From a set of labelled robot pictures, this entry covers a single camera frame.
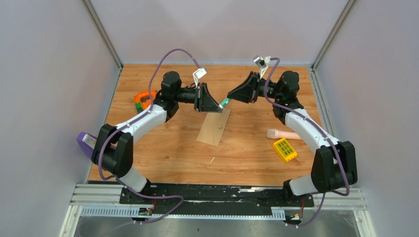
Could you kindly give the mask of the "tan paper envelope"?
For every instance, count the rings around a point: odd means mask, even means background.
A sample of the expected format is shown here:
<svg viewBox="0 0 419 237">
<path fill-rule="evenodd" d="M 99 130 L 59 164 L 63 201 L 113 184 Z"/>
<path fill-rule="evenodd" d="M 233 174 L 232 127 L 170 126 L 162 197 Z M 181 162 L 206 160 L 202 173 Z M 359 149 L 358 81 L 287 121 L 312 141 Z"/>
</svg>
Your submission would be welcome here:
<svg viewBox="0 0 419 237">
<path fill-rule="evenodd" d="M 197 141 L 218 147 L 230 113 L 230 109 L 224 109 L 222 113 L 207 113 Z"/>
</svg>

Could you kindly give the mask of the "white green glue stick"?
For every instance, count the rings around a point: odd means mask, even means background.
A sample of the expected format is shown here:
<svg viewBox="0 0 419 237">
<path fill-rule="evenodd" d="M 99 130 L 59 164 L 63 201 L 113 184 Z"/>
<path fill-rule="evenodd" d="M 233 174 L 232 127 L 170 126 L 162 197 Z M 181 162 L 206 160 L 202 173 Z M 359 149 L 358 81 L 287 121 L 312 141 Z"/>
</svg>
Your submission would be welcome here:
<svg viewBox="0 0 419 237">
<path fill-rule="evenodd" d="M 231 101 L 231 99 L 230 98 L 225 98 L 222 102 L 220 102 L 219 103 L 219 107 L 221 108 L 221 109 L 224 109 L 228 104 L 229 104 L 229 102 Z"/>
</svg>

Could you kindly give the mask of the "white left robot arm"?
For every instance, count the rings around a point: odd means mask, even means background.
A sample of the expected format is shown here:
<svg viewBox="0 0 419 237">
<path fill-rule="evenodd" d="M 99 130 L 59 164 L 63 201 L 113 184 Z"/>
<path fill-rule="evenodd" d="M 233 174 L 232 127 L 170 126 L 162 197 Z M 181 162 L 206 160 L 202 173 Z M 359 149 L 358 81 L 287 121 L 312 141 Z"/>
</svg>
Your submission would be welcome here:
<svg viewBox="0 0 419 237">
<path fill-rule="evenodd" d="M 151 199 L 151 190 L 146 187 L 148 180 L 133 166 L 133 146 L 154 127 L 169 121 L 179 103 L 193 104 L 198 112 L 222 112 L 206 83 L 183 87 L 179 73 L 169 71 L 164 74 L 161 90 L 152 105 L 125 122 L 115 126 L 105 124 L 99 130 L 91 161 L 133 189 L 132 197 L 139 204 Z"/>
</svg>

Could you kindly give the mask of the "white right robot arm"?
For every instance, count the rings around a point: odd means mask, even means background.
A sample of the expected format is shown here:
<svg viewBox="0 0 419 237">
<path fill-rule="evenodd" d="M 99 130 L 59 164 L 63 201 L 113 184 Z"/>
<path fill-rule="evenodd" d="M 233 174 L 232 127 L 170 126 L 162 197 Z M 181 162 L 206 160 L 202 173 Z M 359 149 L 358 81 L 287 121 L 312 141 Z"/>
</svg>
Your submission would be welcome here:
<svg viewBox="0 0 419 237">
<path fill-rule="evenodd" d="M 227 98 L 255 103 L 258 97 L 264 97 L 272 104 L 274 116 L 292 129 L 314 153 L 310 174 L 284 182 L 282 199 L 286 205 L 295 206 L 302 195 L 336 192 L 339 188 L 346 188 L 343 195 L 347 196 L 349 187 L 358 181 L 355 147 L 319 126 L 300 104 L 298 91 L 299 75 L 296 72 L 285 71 L 277 82 L 250 72 L 243 83 L 228 92 Z"/>
</svg>

